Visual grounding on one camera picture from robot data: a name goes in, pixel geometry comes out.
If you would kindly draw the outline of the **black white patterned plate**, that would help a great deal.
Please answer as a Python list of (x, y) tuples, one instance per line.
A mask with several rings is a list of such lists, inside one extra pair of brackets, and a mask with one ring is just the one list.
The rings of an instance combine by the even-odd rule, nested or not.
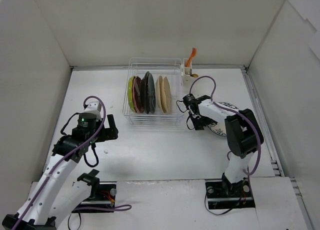
[[(223, 105), (226, 108), (230, 108), (233, 110), (238, 111), (239, 108), (231, 103), (228, 102), (219, 102), (220, 105)], [(221, 137), (226, 137), (227, 132), (226, 132), (226, 127), (225, 127), (225, 122), (218, 122), (218, 123), (212, 123), (207, 126), (208, 129), (213, 132), (214, 134), (221, 136)]]

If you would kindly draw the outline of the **pink polka dot plate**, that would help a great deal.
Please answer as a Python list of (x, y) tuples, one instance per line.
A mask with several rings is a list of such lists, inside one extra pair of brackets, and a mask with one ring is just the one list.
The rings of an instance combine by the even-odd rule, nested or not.
[(143, 113), (144, 109), (141, 104), (141, 78), (136, 76), (133, 79), (133, 94), (132, 94), (132, 99), (133, 99), (133, 105), (134, 109), (138, 113)]

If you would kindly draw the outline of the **beige bird plate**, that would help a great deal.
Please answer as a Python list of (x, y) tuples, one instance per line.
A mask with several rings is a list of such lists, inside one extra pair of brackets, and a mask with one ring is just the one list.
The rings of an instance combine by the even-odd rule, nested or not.
[(161, 104), (165, 113), (170, 114), (172, 112), (172, 96), (169, 80), (164, 77), (161, 83)]
[(159, 76), (156, 83), (155, 83), (155, 93), (156, 93), (156, 102), (158, 107), (161, 109), (161, 111), (164, 113), (165, 110), (162, 106), (162, 99), (161, 99), (161, 83), (162, 83), (162, 76)]

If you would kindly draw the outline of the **green polka dot plate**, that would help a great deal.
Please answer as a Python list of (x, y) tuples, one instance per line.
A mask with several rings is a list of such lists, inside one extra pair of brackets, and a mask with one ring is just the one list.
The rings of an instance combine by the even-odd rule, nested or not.
[(128, 105), (132, 112), (136, 112), (134, 103), (133, 103), (133, 80), (134, 76), (130, 77), (127, 84), (127, 99), (128, 99)]

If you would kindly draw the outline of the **dark teal plate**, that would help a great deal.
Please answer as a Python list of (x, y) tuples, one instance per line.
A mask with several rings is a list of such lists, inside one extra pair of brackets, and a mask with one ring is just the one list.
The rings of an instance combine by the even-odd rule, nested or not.
[(150, 72), (147, 72), (147, 113), (153, 114), (156, 109), (156, 90), (153, 76)]

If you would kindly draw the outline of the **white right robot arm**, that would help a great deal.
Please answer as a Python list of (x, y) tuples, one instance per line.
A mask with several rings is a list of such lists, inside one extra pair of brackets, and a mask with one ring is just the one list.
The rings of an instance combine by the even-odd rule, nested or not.
[(187, 94), (182, 102), (194, 130), (204, 130), (213, 123), (224, 123), (231, 154), (228, 167), (221, 177), (221, 189), (227, 196), (234, 195), (239, 191), (244, 179), (252, 175), (258, 167), (257, 162), (251, 172), (247, 171), (253, 154), (257, 152), (257, 161), (261, 156), (264, 137), (253, 111), (235, 110), (212, 101), (208, 95), (195, 98), (193, 94)]

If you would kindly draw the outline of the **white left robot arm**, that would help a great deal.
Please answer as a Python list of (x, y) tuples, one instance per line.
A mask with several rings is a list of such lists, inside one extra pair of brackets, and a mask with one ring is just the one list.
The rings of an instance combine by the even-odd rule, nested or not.
[(54, 146), (48, 166), (33, 193), (15, 214), (7, 214), (2, 225), (4, 229), (57, 229), (61, 222), (86, 199), (94, 200), (100, 194), (98, 170), (81, 174), (69, 194), (60, 199), (57, 195), (65, 180), (75, 169), (88, 149), (96, 143), (118, 138), (118, 129), (112, 114), (104, 120), (97, 120), (94, 113), (80, 113), (77, 126), (70, 135), (64, 135)]

